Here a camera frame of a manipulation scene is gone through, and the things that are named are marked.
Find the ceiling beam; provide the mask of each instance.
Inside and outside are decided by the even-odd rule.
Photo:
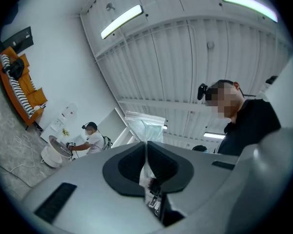
[[[148,107],[169,108],[211,114],[211,108],[202,104],[147,99],[121,99],[118,100],[118,102],[122,104],[135,104]]]
[[[192,138],[186,138],[186,137],[181,137],[181,136],[177,136],[177,135],[170,135],[167,133],[163,133],[163,137],[166,138],[171,138],[171,139],[175,139],[175,140],[179,140],[179,141],[183,141],[185,143],[192,143],[192,144],[196,144],[196,145],[207,145],[209,144],[219,144],[219,142],[221,142],[221,140],[216,140],[216,141],[204,141],[204,140],[199,140],[199,139],[192,139]]]

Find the striped cushion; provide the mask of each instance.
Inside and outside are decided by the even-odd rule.
[[[10,59],[7,55],[0,55],[0,60],[2,62],[3,68],[10,66]]]
[[[34,87],[34,89],[35,89],[35,91],[37,90],[36,89],[36,87],[35,87],[35,85],[34,85],[34,83],[33,83],[33,81],[32,81],[32,79],[30,78],[30,81],[31,81],[31,84],[33,85],[33,87]]]
[[[19,82],[15,80],[12,77],[9,77],[10,84],[12,86],[12,89],[14,91],[14,94],[16,98],[18,99],[19,103],[22,105],[23,109],[27,112],[27,115],[29,118],[33,115],[35,110],[32,108],[32,106],[29,104],[26,95],[23,93]]]

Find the ceiling light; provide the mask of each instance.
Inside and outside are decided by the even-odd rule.
[[[252,10],[255,10],[266,17],[274,20],[275,22],[278,22],[278,17],[274,11],[272,11],[270,8],[266,7],[265,5],[255,1],[255,0],[224,0],[226,2],[232,2],[236,4],[240,4],[242,6],[248,7]]]
[[[143,9],[142,9],[141,5],[139,5],[139,4],[134,6],[131,9],[127,10],[125,13],[121,14],[113,22],[111,22],[108,25],[108,27],[106,27],[101,32],[102,39],[107,38],[110,34],[112,34],[119,27],[124,25],[126,22],[136,18],[137,16],[141,15],[142,13],[143,13]]]
[[[204,133],[204,137],[209,138],[220,138],[223,139],[226,135],[220,135],[220,134],[212,134],[212,133]]]

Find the backpack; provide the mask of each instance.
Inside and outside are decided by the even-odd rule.
[[[11,77],[15,80],[18,80],[24,70],[24,62],[21,58],[17,58],[15,62],[13,62],[10,66],[7,66],[3,69],[3,72],[6,73],[9,71]]]
[[[104,139],[104,146],[102,148],[102,151],[108,150],[112,147],[113,143],[111,142],[111,139],[107,136],[102,136]]]

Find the cable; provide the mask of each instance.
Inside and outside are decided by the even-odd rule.
[[[15,174],[13,174],[13,173],[10,173],[10,174],[12,174],[12,175],[14,175],[15,177],[19,178],[19,179],[20,179],[24,184],[26,184],[28,187],[33,188],[32,186],[30,186],[29,184],[27,184],[24,180],[22,180],[19,176],[15,175]]]
[[[27,147],[27,148],[29,148],[31,150],[31,158],[33,160],[33,166],[25,166],[24,164],[21,164],[21,165],[18,165],[16,167],[14,167],[12,170],[8,171],[7,173],[0,172],[1,174],[10,174],[10,173],[12,173],[13,170],[15,170],[15,169],[17,169],[17,168],[19,168],[21,166],[24,166],[24,167],[27,167],[27,168],[34,168],[35,167],[34,153],[33,153],[33,149],[32,149],[33,144],[31,143],[32,140],[30,140],[26,135],[22,135],[22,137],[23,137],[23,140],[18,136],[14,136],[14,139],[16,140],[17,143],[19,143],[19,144],[21,144],[21,145],[23,145],[23,146],[25,146],[25,147]]]
[[[73,151],[75,151],[77,157],[79,158],[79,156],[78,156],[78,154],[77,154],[77,151],[76,151],[76,150],[71,150],[72,156],[71,156],[70,158],[71,158],[72,161],[73,161]]]

